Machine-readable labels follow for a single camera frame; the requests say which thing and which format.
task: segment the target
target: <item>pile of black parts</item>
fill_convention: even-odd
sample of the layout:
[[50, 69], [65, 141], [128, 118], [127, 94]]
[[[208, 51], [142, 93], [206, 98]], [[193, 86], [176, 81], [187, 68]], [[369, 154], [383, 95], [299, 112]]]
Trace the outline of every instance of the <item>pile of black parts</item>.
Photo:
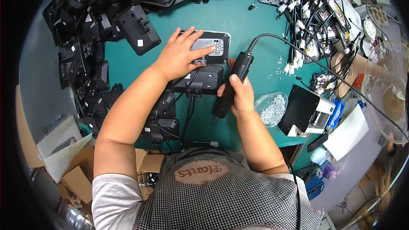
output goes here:
[[[161, 43], [146, 14], [183, 0], [53, 0], [43, 17], [58, 46], [61, 89], [71, 86], [77, 117], [94, 137], [109, 109], [123, 92], [109, 84], [105, 41], [125, 38], [135, 53], [145, 54]], [[207, 3], [209, 0], [194, 0]]]

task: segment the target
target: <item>finger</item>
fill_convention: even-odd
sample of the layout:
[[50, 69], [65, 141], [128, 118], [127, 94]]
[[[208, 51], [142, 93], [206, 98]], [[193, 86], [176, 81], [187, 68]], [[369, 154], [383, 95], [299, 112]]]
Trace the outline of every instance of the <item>finger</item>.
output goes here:
[[230, 58], [228, 61], [229, 68], [232, 69], [234, 63], [236, 63], [236, 59]]
[[168, 44], [169, 44], [169, 43], [173, 43], [174, 41], [176, 41], [177, 35], [179, 35], [179, 33], [180, 33], [180, 28], [177, 28], [177, 29], [172, 33], [171, 37], [169, 38]]
[[193, 31], [195, 31], [195, 27], [190, 27], [188, 30], [186, 30], [183, 34], [181, 34], [176, 41], [178, 43], [182, 43], [188, 36], [190, 36], [191, 33], [193, 33]]
[[195, 33], [191, 34], [187, 39], [185, 39], [184, 43], [187, 44], [190, 47], [192, 47], [193, 43], [199, 39], [203, 35], [204, 31], [199, 30], [196, 31]]
[[189, 67], [187, 69], [189, 69], [189, 72], [191, 72], [191, 71], [193, 71], [193, 70], [195, 70], [197, 68], [203, 67], [203, 66], [206, 66], [206, 64], [202, 64], [201, 62], [198, 62], [197, 64], [191, 63], [191, 64], [189, 64]]
[[219, 89], [217, 90], [217, 96], [221, 97], [223, 95], [223, 92], [225, 91], [226, 84], [220, 85]]
[[211, 54], [212, 52], [214, 52], [214, 50], [216, 50], [215, 46], [209, 46], [206, 48], [202, 48], [202, 49], [198, 49], [198, 50], [194, 50], [190, 52], [190, 58], [191, 59], [199, 59], [202, 58], [205, 55]]
[[244, 95], [244, 87], [243, 84], [241, 83], [241, 80], [238, 78], [236, 74], [232, 74], [229, 77], [230, 84], [232, 85], [234, 91], [236, 92], [237, 96], [243, 96]]

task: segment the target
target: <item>blue container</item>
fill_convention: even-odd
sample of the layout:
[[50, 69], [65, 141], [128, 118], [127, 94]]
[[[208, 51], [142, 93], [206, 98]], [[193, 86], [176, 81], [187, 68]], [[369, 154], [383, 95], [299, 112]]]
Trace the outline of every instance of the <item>blue container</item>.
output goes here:
[[328, 120], [328, 126], [332, 128], [334, 128], [337, 125], [338, 121], [340, 120], [342, 111], [344, 111], [345, 108], [345, 104], [341, 101], [335, 99], [333, 103], [335, 104], [335, 109], [330, 119]]
[[316, 175], [313, 175], [310, 180], [305, 183], [305, 190], [307, 190], [308, 200], [311, 201], [324, 190], [324, 182]]

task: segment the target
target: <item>plastic bottle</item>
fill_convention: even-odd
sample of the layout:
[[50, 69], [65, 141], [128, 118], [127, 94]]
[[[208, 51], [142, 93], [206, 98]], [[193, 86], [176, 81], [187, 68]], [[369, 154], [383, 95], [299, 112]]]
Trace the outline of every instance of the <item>plastic bottle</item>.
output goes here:
[[325, 160], [318, 167], [322, 171], [324, 177], [329, 178], [330, 180], [335, 179], [335, 177], [338, 175], [338, 173], [335, 171], [335, 167], [328, 160]]

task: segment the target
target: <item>teal table surface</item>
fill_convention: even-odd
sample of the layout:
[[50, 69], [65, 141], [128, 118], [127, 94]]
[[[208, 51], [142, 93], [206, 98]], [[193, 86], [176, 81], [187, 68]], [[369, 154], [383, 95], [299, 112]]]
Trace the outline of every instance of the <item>teal table surface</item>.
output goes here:
[[[162, 40], [161, 44], [143, 56], [138, 56], [125, 39], [118, 42], [106, 42], [105, 59], [109, 61], [111, 86], [115, 83], [122, 83], [124, 88], [127, 88], [142, 71], [157, 59], [168, 38], [177, 27], [187, 29], [195, 26], [196, 29], [229, 33], [232, 38], [229, 56], [233, 58], [236, 58], [241, 51], [246, 50], [251, 41], [259, 34], [273, 33], [281, 36], [282, 33], [286, 32], [288, 22], [285, 17], [278, 19], [277, 7], [256, 3], [258, 9], [248, 11], [248, 6], [253, 2], [254, 0], [210, 0], [207, 4], [195, 4], [192, 0], [186, 0], [160, 14], [148, 14], [149, 21]], [[278, 39], [264, 37], [259, 40], [253, 50], [254, 62], [248, 74], [254, 90], [254, 100], [264, 94], [277, 91], [289, 95], [293, 84], [302, 86], [294, 75], [285, 76], [275, 73], [284, 67], [288, 54], [289, 45]], [[279, 55], [283, 58], [282, 64], [278, 64]], [[224, 80], [227, 80], [228, 66], [224, 64], [223, 67]], [[295, 75], [302, 77], [304, 82], [308, 83], [313, 73], [322, 71], [320, 66], [312, 63], [304, 65], [299, 71], [295, 71]], [[196, 101], [186, 138], [195, 141], [217, 141], [225, 149], [239, 151], [241, 150], [241, 143], [235, 116], [230, 112], [225, 119], [220, 119], [215, 125], [216, 119], [211, 113], [215, 99], [215, 95], [202, 95]], [[188, 98], [183, 95], [176, 103], [180, 131], [186, 119], [188, 102]], [[296, 145], [305, 141], [305, 138], [285, 136], [277, 126], [268, 128], [268, 130], [279, 147]], [[177, 144], [178, 142], [171, 142], [174, 150]], [[156, 149], [143, 138], [138, 139], [135, 147]], [[169, 151], [165, 144], [161, 150]]]

